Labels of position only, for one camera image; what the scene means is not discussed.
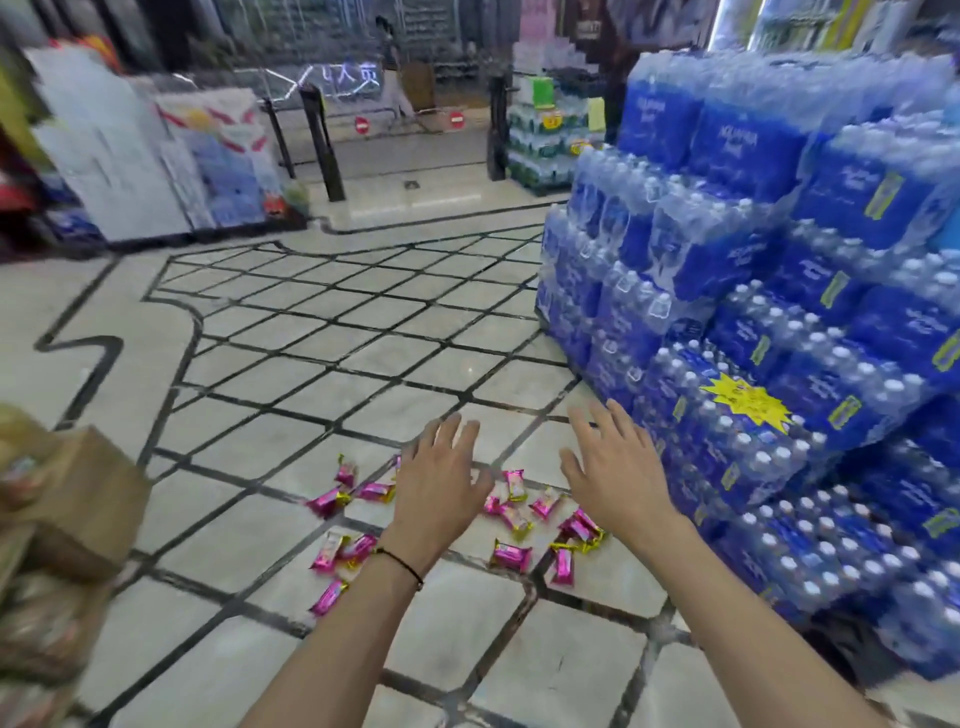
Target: black bracelet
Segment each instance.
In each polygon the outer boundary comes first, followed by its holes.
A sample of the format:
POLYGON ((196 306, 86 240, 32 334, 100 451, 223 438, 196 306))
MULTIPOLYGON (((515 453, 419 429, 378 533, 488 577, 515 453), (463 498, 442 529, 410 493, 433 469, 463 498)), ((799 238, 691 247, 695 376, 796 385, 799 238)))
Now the black bracelet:
POLYGON ((417 579, 417 591, 418 591, 418 592, 423 588, 423 579, 420 578, 420 575, 419 575, 418 573, 416 573, 416 572, 414 571, 413 567, 410 566, 409 564, 407 564, 407 562, 405 562, 403 559, 401 559, 401 558, 400 558, 399 556, 397 556, 395 553, 391 553, 391 552, 388 551, 386 548, 383 548, 382 546, 378 546, 377 548, 375 548, 375 549, 372 551, 372 555, 374 555, 374 556, 375 556, 376 554, 378 554, 378 553, 382 553, 382 554, 385 555, 385 556, 389 556, 389 557, 392 558, 394 561, 396 561, 398 564, 400 564, 402 567, 404 567, 405 569, 407 569, 408 571, 410 571, 410 573, 412 573, 412 574, 414 575, 414 578, 417 579))

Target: hand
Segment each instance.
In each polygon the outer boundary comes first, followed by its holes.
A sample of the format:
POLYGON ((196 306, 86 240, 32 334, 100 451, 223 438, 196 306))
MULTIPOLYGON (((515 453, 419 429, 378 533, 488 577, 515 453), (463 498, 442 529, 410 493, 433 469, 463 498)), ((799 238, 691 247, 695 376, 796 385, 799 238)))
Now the hand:
POLYGON ((394 521, 380 545, 406 561, 420 578, 467 530, 493 490, 489 469, 476 483, 470 479, 480 423, 468 422, 454 445, 459 425, 459 412, 442 424, 434 420, 401 455, 394 521))
POLYGON ((670 501, 650 435, 614 400, 608 400, 607 407, 599 402, 590 405, 599 432, 590 427, 582 410, 570 408, 584 466, 572 450, 563 448, 561 470, 573 499, 601 528, 621 541, 639 539, 642 546, 655 542, 680 514, 670 501))

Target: finger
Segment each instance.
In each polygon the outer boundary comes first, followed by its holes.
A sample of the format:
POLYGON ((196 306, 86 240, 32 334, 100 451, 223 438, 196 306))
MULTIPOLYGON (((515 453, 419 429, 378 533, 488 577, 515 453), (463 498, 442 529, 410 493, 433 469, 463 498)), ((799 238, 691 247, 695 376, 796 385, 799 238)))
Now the finger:
POLYGON ((590 403, 590 414, 593 415, 593 420, 597 423, 597 426, 600 427, 600 437, 604 440, 609 440, 619 435, 619 432, 616 430, 616 425, 613 424, 613 417, 610 414, 610 410, 603 404, 598 401, 592 401, 590 403))
POLYGON ((580 461, 570 448, 560 450, 560 470, 564 474, 566 482, 570 484, 570 490, 574 493, 587 484, 584 469, 580 467, 580 461))
POLYGON ((454 412, 448 418, 444 420, 444 423, 440 425, 440 431, 437 433, 437 445, 442 448, 452 448, 453 447, 453 438, 457 434, 457 429, 460 427, 460 413, 454 412))
POLYGON ((630 419, 630 415, 627 414, 627 410, 620 405, 620 402, 615 400, 610 400, 609 406, 610 413, 613 417, 613 423, 623 436, 623 439, 630 442, 635 441, 636 432, 634 431, 634 421, 630 419))
POLYGON ((580 446, 580 452, 586 454, 597 439, 593 428, 590 426, 590 423, 587 422, 587 416, 580 407, 568 408, 566 410, 566 416, 570 418, 570 426, 573 427, 573 434, 577 436, 577 444, 580 446))
POLYGON ((423 429, 420 441, 417 443, 417 454, 429 450, 433 447, 434 440, 437 439, 437 430, 440 429, 440 420, 431 420, 423 429))
POLYGON ((476 420, 470 420, 460 432, 460 438, 457 440, 457 446, 454 449, 466 457, 468 462, 473 462, 473 446, 476 444, 479 434, 480 423, 476 420))
POLYGON ((484 468, 477 475, 477 481, 472 485, 470 494, 473 496, 473 502, 477 513, 483 508, 487 496, 493 492, 493 471, 490 468, 484 468))

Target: yellow starburst sticker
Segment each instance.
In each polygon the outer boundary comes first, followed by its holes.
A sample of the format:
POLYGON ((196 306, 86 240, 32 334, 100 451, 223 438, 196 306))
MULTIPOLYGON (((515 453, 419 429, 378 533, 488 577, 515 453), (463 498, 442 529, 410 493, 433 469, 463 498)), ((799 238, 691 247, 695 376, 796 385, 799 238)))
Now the yellow starburst sticker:
POLYGON ((704 392, 714 395, 717 404, 726 404, 734 415, 746 415, 755 425, 764 423, 786 434, 784 424, 790 415, 783 402, 770 395, 763 387, 755 387, 743 379, 733 379, 721 374, 719 379, 711 379, 711 387, 701 387, 704 392))

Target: metal post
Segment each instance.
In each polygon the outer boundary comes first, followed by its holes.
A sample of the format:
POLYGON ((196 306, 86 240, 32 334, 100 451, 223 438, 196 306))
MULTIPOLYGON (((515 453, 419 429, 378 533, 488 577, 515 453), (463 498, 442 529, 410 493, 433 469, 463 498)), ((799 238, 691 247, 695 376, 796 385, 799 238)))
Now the metal post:
POLYGON ((268 95, 260 100, 260 104, 270 117, 270 125, 274 128, 276 146, 280 150, 280 158, 283 159, 283 166, 286 168, 287 174, 290 175, 290 179, 295 180, 297 178, 297 171, 294 169, 293 161, 290 160, 290 150, 287 149, 287 140, 283 136, 283 129, 280 128, 280 120, 276 118, 274 102, 270 100, 270 96, 268 95))
POLYGON ((303 112, 306 114, 306 123, 310 127, 310 136, 313 138, 313 148, 317 153, 317 162, 324 175, 326 197, 331 203, 341 203, 347 195, 344 192, 344 181, 340 176, 340 167, 333 146, 330 144, 330 134, 326 129, 324 116, 324 101, 320 90, 313 84, 300 86, 300 98, 303 101, 303 112))

